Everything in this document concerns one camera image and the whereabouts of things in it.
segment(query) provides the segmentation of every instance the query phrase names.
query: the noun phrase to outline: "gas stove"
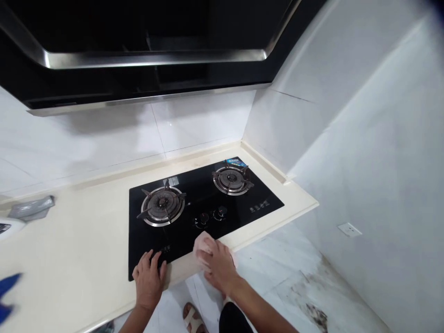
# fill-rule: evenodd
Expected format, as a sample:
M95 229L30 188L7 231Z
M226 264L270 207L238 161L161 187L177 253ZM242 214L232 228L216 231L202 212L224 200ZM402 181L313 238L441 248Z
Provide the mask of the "gas stove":
M284 204L239 157L129 190L128 279L140 257L159 264L193 250L202 231L221 238Z

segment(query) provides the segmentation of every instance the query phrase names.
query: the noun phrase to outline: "electrical outlet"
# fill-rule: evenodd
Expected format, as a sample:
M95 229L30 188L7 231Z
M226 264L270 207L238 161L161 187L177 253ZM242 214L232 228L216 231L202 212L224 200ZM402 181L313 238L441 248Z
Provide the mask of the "electrical outlet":
M362 232L360 232L358 229L356 229L354 226L352 226L349 223L341 224L340 226L338 226L338 228L348 237L355 237L362 234Z

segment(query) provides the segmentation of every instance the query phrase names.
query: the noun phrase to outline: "white tile floor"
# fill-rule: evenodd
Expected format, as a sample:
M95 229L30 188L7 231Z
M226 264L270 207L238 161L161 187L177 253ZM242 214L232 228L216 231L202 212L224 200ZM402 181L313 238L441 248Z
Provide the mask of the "white tile floor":
M239 274L300 333L319 333L306 303L328 316L328 331L390 332L296 227L297 220L236 253ZM192 302L209 333L219 331L222 297L196 274L164 291L145 332L186 332L182 310ZM118 332L129 313L116 318Z

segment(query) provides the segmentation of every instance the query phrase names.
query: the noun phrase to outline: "white object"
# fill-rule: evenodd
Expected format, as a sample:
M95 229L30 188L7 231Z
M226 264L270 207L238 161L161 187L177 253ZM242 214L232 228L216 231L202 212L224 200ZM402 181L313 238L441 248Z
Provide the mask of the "white object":
M338 226L339 230L346 234L348 237L356 237L362 234L358 229L352 226L350 223L341 224Z
M197 252L199 250L204 251L209 254L213 254L210 247L207 245L207 243L205 243L205 239L209 239L212 243L216 244L216 241L213 239L213 237L210 236L209 233L207 233L206 231L202 231L200 233L200 235L197 236L196 239L194 240L193 255L194 255L194 259L196 259L196 261L201 269L203 269L204 271L211 272L210 268L208 267L208 263L205 262L203 259L200 259L197 256ZM237 260L231 250L230 250L230 254L231 254L231 259L233 260L233 264L237 268Z
M0 217L0 241L20 231L25 225L26 223L20 220Z

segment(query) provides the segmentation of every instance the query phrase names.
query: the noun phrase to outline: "countertop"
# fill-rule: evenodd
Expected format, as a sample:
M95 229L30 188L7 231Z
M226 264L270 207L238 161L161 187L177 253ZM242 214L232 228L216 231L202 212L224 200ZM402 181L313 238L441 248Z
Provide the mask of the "countertop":
M285 206L222 237L233 251L318 205L244 143L56 189L51 192L56 205L46 218L30 222L0 242L0 278L23 273L2 299L16 308L0 332L90 332L131 310L136 286L128 282L128 190L235 156L247 163ZM190 253L168 265L168 284L198 271Z

